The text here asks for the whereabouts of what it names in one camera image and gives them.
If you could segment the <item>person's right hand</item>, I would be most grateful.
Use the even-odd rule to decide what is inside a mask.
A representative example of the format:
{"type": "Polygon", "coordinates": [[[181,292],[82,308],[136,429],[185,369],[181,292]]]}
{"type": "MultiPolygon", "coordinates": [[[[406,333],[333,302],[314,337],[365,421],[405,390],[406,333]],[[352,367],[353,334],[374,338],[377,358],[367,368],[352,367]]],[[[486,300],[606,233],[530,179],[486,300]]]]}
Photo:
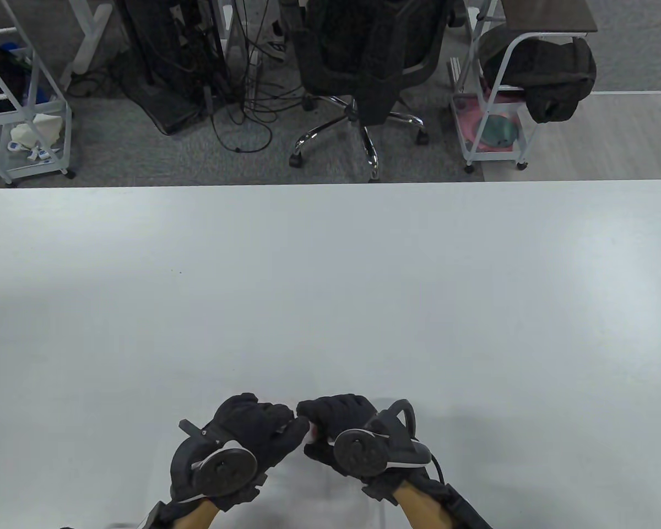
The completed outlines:
{"type": "Polygon", "coordinates": [[[297,414],[316,430],[305,455],[358,479],[367,496],[397,504],[394,495],[404,484],[431,494],[426,468],[435,459],[416,438],[416,416],[406,399],[378,411],[364,396],[323,396],[300,402],[297,414]]]}

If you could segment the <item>person's left hand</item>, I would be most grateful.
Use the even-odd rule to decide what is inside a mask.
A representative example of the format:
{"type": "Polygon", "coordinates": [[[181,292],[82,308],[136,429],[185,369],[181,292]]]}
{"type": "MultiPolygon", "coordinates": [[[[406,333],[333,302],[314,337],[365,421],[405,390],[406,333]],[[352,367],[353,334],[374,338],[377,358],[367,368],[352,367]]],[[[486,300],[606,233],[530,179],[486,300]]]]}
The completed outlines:
{"type": "Polygon", "coordinates": [[[172,506],[190,512],[205,500],[219,510],[250,503],[267,472],[298,448],[310,422],[285,404],[260,403],[252,393],[231,396],[202,428],[189,420],[170,464],[172,506]]]}

